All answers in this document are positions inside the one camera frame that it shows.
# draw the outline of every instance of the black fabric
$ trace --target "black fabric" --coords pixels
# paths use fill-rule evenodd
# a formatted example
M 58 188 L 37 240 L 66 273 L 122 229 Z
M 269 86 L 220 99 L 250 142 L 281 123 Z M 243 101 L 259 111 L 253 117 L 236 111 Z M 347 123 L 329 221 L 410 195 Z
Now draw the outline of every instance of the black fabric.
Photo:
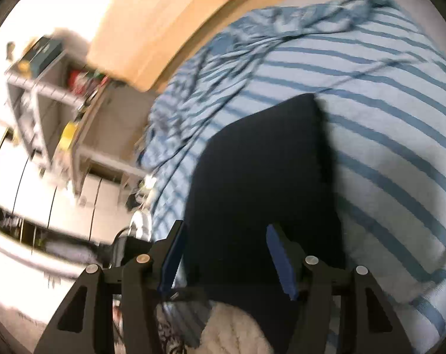
M 323 113 L 312 94 L 222 129 L 193 174 L 184 218 L 189 285 L 250 313 L 278 353 L 287 350 L 299 305 L 282 291 L 266 227 L 280 223 L 307 254 L 343 268 L 332 184 Z

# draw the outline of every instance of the bed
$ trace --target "bed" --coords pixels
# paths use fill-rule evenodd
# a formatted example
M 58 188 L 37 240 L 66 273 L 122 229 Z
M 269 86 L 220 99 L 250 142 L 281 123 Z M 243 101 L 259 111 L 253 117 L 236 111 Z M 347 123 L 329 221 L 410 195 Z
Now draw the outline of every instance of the bed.
M 429 0 L 324 1 L 249 12 L 156 99 L 138 159 L 158 178 L 153 239 L 182 219 L 193 169 L 215 133 L 315 92 L 337 154 L 350 266 L 372 271 L 425 353 L 446 335 L 446 24 Z M 318 4 L 297 7 L 310 3 Z M 176 285 L 185 285 L 182 270 Z M 164 308 L 198 345 L 208 306 Z M 337 343 L 336 310 L 327 352 Z

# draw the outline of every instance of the wooden board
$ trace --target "wooden board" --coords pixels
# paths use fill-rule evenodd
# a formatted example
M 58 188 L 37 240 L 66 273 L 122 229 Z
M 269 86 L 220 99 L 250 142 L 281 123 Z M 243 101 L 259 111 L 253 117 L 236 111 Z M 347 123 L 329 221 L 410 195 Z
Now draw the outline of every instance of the wooden board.
M 113 0 L 87 59 L 141 91 L 161 91 L 214 34 L 247 11 L 280 1 Z

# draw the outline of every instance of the striped bed sheet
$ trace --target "striped bed sheet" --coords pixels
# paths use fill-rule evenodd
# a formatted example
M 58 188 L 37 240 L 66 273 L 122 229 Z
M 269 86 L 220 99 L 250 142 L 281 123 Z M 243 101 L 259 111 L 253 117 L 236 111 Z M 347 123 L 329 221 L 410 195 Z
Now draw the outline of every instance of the striped bed sheet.
M 371 270 L 424 353 L 446 334 L 446 56 L 392 0 L 255 10 L 188 60 L 155 101 L 139 156 L 158 178 L 153 239 L 182 219 L 215 133 L 306 92 L 328 115 L 349 262 Z M 165 309 L 197 345 L 207 305 Z M 327 352 L 337 326 L 334 308 Z

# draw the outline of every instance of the metal screw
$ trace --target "metal screw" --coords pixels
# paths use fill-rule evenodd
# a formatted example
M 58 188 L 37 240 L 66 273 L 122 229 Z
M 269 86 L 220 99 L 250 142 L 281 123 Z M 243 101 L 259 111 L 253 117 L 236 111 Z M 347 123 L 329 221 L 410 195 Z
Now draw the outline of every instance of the metal screw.
M 308 255 L 305 258 L 305 262 L 308 265 L 316 265 L 318 262 L 320 262 L 320 260 L 318 260 L 318 257 L 315 257 L 314 255 Z
M 368 269 L 365 266 L 357 266 L 356 271 L 362 276 L 365 276 L 368 273 Z
M 137 263 L 146 263 L 146 262 L 149 262 L 150 259 L 151 259 L 151 257 L 149 257 L 147 254 L 141 254 L 136 257 L 136 262 Z
M 98 265 L 96 264 L 88 265 L 85 269 L 85 271 L 88 274 L 94 274 L 97 270 L 98 270 Z

